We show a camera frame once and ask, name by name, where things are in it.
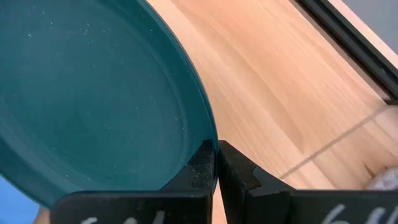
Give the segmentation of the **black aluminium table frame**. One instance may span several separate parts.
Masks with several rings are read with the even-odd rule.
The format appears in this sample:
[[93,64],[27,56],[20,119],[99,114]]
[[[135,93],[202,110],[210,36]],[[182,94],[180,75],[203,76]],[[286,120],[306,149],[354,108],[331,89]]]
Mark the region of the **black aluminium table frame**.
[[398,55],[342,0],[296,0],[398,106]]

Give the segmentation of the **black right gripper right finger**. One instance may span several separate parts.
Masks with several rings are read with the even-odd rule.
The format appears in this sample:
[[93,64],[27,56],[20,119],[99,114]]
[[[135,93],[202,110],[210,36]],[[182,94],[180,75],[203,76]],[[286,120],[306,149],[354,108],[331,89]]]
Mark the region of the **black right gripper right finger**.
[[398,190],[297,190],[227,141],[218,145],[228,224],[398,224]]

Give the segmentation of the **light blue plate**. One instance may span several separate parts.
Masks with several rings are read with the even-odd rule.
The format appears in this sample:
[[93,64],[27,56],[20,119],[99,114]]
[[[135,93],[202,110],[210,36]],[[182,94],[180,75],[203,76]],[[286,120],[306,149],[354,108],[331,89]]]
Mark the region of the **light blue plate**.
[[33,224],[39,205],[0,176],[0,224]]

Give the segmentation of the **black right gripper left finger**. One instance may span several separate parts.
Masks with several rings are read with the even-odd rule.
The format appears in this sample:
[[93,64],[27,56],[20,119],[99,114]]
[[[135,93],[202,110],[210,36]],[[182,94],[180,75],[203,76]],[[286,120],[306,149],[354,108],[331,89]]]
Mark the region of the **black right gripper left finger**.
[[53,206],[50,224],[210,224],[215,163],[205,140],[161,189],[75,192]]

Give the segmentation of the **white faceted planter pot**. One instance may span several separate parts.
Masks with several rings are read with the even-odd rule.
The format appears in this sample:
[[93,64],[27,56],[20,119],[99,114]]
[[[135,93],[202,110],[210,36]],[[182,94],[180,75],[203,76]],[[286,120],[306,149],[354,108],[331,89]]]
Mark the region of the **white faceted planter pot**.
[[398,167],[388,168],[376,175],[366,189],[398,190]]

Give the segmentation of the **teal plate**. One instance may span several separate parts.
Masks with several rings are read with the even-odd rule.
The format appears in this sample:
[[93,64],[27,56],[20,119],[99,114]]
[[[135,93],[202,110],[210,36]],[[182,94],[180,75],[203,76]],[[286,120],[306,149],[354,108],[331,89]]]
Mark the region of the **teal plate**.
[[0,0],[0,174],[25,195],[158,190],[204,141],[200,77],[146,0]]

